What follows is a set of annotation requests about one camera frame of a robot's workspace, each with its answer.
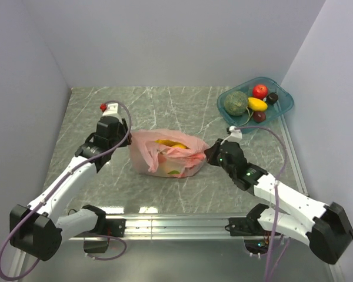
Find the pink plastic bag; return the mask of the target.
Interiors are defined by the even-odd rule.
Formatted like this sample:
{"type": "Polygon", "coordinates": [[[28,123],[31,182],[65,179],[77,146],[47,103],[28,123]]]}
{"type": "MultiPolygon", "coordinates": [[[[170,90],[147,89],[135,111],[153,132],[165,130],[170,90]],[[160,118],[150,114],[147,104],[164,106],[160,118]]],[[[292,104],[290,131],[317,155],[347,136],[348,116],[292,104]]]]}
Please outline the pink plastic bag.
{"type": "Polygon", "coordinates": [[[139,174],[156,177],[194,176],[205,164],[204,150],[209,146],[200,138],[169,129],[132,132],[129,154],[132,167],[139,174]],[[155,141],[168,139],[188,149],[172,148],[155,141]]]}

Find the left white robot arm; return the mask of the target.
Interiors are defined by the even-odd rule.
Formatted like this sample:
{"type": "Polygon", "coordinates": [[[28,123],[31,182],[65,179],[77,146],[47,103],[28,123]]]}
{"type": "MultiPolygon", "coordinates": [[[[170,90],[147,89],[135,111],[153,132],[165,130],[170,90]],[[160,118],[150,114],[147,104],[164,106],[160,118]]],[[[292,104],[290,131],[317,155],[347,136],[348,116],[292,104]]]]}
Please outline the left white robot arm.
{"type": "Polygon", "coordinates": [[[106,213],[90,204],[78,212],[62,212],[83,185],[108,163],[114,151],[131,143],[131,123],[103,116],[63,173],[27,206],[16,205],[9,215],[10,244],[41,261],[55,255],[61,244],[81,233],[106,235],[106,213]]]}

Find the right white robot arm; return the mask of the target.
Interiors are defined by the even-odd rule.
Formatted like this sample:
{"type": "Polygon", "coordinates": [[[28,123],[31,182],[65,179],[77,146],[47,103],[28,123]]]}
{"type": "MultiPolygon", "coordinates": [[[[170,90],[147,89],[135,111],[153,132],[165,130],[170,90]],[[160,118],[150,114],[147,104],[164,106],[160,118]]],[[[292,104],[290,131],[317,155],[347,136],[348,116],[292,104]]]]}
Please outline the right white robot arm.
{"type": "Polygon", "coordinates": [[[218,139],[204,151],[210,165],[223,168],[234,184],[274,204],[259,204],[248,213],[252,234],[274,229],[306,244],[323,262],[334,265],[353,241],[353,228],[344,208],[301,194],[247,161],[237,142],[218,139]]]}

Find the yellow mango in bag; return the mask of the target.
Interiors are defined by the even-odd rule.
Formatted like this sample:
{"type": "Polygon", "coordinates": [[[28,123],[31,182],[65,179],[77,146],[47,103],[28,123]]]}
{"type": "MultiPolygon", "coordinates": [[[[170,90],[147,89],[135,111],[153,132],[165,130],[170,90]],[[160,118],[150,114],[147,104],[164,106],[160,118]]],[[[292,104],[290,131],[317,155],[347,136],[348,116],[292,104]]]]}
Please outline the yellow mango in bag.
{"type": "Polygon", "coordinates": [[[183,144],[175,144],[171,146],[172,148],[179,148],[179,149],[188,149],[187,146],[183,145],[183,144]]]}

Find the yellow banana in bag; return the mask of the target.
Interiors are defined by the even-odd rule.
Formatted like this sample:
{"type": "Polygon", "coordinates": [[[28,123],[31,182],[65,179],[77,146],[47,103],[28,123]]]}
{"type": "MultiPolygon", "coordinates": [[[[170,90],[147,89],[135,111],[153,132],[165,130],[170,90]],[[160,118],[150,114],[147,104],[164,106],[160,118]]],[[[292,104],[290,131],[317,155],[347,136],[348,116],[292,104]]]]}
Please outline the yellow banana in bag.
{"type": "Polygon", "coordinates": [[[169,146],[169,147],[173,147],[177,144],[177,142],[174,142],[174,141],[171,141],[168,139],[158,139],[155,142],[158,144],[161,144],[161,145],[169,146]]]}

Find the dark red plum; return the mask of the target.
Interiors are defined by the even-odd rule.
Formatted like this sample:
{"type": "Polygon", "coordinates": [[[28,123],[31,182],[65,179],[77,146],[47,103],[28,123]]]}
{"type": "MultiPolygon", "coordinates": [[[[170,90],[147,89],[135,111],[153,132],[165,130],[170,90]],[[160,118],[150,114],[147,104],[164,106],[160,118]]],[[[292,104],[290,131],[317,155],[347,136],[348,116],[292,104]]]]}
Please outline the dark red plum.
{"type": "Polygon", "coordinates": [[[256,123],[262,123],[266,120],[266,114],[262,111],[254,111],[252,113],[252,118],[256,123]]]}

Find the green netted melon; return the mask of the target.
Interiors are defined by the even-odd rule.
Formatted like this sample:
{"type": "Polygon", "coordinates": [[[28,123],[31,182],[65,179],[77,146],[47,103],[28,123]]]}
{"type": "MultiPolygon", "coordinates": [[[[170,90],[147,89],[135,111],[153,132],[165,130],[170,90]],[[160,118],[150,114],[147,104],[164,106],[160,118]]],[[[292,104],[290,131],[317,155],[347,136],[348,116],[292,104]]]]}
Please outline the green netted melon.
{"type": "Polygon", "coordinates": [[[247,110],[247,107],[247,94],[241,91],[231,92],[224,100],[224,109],[232,116],[241,116],[247,110]]]}

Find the yellow mango in tray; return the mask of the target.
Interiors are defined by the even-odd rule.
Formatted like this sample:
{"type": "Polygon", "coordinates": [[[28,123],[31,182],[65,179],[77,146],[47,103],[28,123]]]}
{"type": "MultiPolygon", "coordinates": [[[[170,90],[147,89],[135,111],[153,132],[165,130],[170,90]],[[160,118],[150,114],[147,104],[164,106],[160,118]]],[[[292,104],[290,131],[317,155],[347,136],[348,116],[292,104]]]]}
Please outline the yellow mango in tray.
{"type": "Polygon", "coordinates": [[[248,98],[248,107],[252,111],[266,111],[268,109],[268,105],[260,99],[249,97],[248,98]]]}

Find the red apple in tray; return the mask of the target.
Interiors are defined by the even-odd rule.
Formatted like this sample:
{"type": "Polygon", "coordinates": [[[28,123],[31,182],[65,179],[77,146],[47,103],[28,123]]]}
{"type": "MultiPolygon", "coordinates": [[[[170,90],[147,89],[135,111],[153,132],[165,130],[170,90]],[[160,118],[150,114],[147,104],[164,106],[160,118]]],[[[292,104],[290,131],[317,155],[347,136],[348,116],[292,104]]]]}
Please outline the red apple in tray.
{"type": "Polygon", "coordinates": [[[255,85],[252,90],[252,97],[264,100],[268,96],[268,88],[263,84],[255,85]]]}

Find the dark purple mangosteen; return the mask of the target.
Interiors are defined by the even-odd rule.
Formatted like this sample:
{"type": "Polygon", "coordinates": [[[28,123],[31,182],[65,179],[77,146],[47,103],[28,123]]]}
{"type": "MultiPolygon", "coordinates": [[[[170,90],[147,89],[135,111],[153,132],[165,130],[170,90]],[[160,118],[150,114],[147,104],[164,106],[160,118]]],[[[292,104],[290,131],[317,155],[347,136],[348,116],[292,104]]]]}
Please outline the dark purple mangosteen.
{"type": "Polygon", "coordinates": [[[271,92],[267,95],[266,102],[269,105],[274,105],[275,103],[277,103],[278,99],[279,99],[279,96],[277,95],[277,93],[271,92]]]}

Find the teal plastic tray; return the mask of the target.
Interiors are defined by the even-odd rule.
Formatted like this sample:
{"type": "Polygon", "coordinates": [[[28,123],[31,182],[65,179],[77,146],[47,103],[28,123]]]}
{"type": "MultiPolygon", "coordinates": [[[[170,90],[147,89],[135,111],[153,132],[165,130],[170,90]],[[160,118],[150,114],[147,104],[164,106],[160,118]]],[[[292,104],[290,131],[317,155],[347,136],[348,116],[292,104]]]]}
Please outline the teal plastic tray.
{"type": "Polygon", "coordinates": [[[249,133],[291,110],[294,99],[273,79],[257,77],[222,94],[217,108],[229,126],[249,133]]]}

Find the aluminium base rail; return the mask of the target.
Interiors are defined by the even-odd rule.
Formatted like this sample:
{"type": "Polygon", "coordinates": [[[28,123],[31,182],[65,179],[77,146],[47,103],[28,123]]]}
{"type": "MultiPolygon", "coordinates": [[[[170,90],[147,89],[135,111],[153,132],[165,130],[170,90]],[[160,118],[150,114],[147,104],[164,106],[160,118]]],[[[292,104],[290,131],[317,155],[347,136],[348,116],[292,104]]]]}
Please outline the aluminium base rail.
{"type": "Polygon", "coordinates": [[[25,281],[262,281],[266,258],[247,251],[259,237],[232,237],[227,214],[125,216],[123,242],[104,261],[84,255],[103,239],[76,237],[25,281]]]}

